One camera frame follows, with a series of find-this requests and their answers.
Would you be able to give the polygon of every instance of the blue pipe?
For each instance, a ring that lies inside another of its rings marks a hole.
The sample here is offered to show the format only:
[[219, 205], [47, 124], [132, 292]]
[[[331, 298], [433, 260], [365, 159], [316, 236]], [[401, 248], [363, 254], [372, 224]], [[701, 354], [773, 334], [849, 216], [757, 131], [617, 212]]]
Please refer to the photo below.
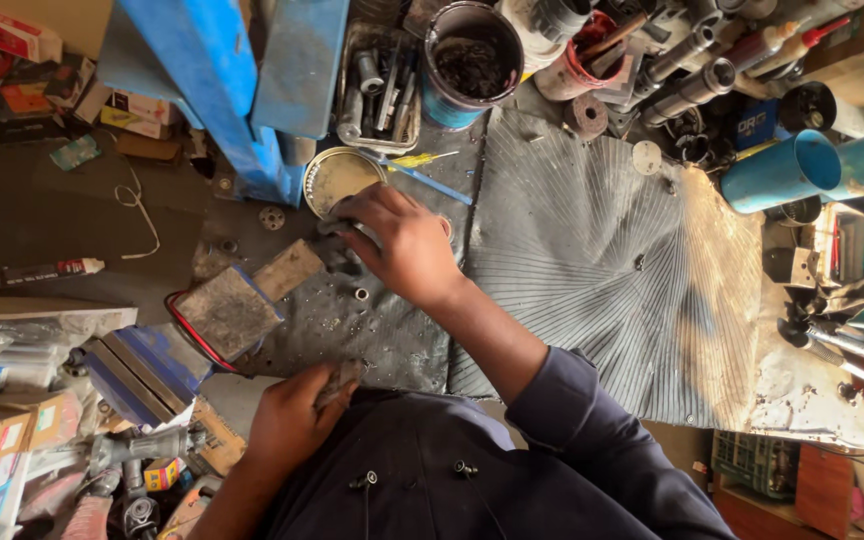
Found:
[[832, 201], [864, 197], [864, 137], [840, 144], [835, 149], [842, 164], [842, 181], [822, 196]]
[[834, 190], [841, 177], [833, 144], [805, 129], [738, 161], [722, 178], [722, 195], [739, 214], [753, 214]]

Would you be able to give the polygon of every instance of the screwdriver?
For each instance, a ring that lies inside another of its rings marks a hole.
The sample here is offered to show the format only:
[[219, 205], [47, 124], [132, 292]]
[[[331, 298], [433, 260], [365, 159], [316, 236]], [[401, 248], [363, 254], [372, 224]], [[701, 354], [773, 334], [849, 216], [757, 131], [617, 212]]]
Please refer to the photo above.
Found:
[[[444, 158], [445, 156], [455, 156], [459, 151], [456, 150], [454, 152], [446, 152], [446, 153], [420, 153], [419, 155], [403, 155], [402, 157], [396, 157], [395, 159], [390, 159], [390, 161], [394, 164], [403, 167], [411, 167], [415, 168], [418, 166], [424, 166], [425, 164], [429, 164], [438, 158]], [[395, 171], [391, 165], [386, 165], [390, 171]]]

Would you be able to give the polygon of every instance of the gray rubber mat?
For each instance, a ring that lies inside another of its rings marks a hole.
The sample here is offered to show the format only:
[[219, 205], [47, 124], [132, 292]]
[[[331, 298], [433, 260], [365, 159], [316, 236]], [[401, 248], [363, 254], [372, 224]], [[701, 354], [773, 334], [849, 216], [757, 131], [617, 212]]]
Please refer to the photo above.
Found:
[[[631, 157], [623, 141], [584, 144], [495, 109], [464, 271], [549, 345], [582, 349], [626, 411], [738, 429], [752, 398], [761, 218], [735, 214], [697, 169], [643, 176]], [[496, 395], [463, 350], [448, 388]]]

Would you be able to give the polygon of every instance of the right hand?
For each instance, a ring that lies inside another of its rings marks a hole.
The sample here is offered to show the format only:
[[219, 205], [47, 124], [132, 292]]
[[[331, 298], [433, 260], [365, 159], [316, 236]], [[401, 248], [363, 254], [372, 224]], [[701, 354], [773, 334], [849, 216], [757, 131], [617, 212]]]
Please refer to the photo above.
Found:
[[342, 237], [392, 292], [421, 310], [445, 302], [466, 277], [455, 263], [443, 218], [409, 195], [381, 182], [341, 202], [333, 214], [372, 229], [380, 250], [359, 230]]

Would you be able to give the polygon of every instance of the work clothes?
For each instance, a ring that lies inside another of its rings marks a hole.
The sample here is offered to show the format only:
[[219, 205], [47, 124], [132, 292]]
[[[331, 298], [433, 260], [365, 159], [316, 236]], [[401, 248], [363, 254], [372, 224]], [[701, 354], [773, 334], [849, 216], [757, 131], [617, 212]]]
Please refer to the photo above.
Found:
[[735, 538], [581, 354], [551, 348], [506, 419], [530, 449], [471, 399], [360, 389], [256, 538]]

